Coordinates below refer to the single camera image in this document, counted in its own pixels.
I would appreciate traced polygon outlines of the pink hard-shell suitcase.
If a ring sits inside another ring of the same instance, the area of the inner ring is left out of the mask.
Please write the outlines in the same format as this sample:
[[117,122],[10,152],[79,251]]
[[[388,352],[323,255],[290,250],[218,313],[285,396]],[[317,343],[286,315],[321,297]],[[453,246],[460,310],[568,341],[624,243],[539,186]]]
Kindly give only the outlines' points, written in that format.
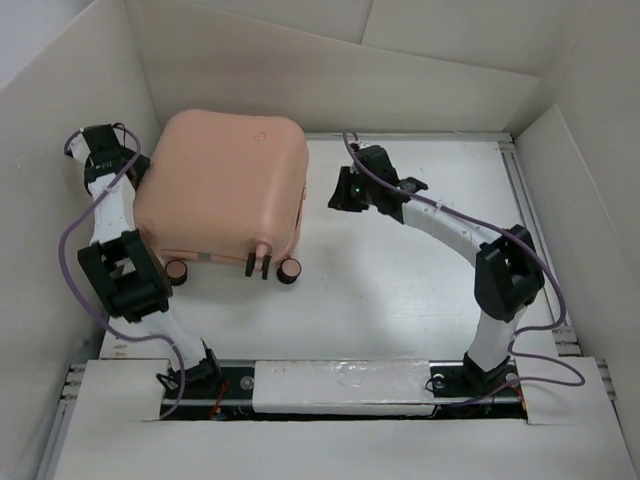
[[165,260],[237,263],[268,277],[300,235],[309,149],[279,116],[184,110],[166,124],[133,202]]

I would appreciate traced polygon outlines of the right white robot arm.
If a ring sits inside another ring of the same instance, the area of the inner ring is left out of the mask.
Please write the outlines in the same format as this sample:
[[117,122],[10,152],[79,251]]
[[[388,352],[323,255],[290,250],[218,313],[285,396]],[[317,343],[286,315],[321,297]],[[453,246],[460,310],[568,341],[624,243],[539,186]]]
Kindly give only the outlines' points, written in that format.
[[400,178],[379,145],[347,141],[346,150],[352,163],[340,168],[329,208],[362,212],[375,207],[399,224],[428,234],[473,267],[480,317],[463,357],[462,381],[470,394],[487,393],[505,373],[509,343],[545,283],[541,267],[528,254],[534,250],[529,231],[519,224],[493,231],[434,200],[419,199],[428,185],[415,177]]

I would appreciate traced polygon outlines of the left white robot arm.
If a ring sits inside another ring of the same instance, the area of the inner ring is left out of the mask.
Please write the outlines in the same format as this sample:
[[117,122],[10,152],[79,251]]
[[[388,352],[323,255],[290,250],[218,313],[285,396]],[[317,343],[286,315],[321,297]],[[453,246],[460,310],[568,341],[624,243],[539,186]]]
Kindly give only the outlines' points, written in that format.
[[132,198],[150,167],[141,145],[127,147],[134,135],[123,124],[84,127],[65,142],[64,152],[79,162],[94,220],[88,246],[77,260],[110,319],[123,319],[141,329],[142,343],[166,342],[171,365],[159,379],[165,387],[193,389],[212,396],[222,387],[223,373],[213,351],[186,332],[170,307],[172,285],[165,266],[133,220]]

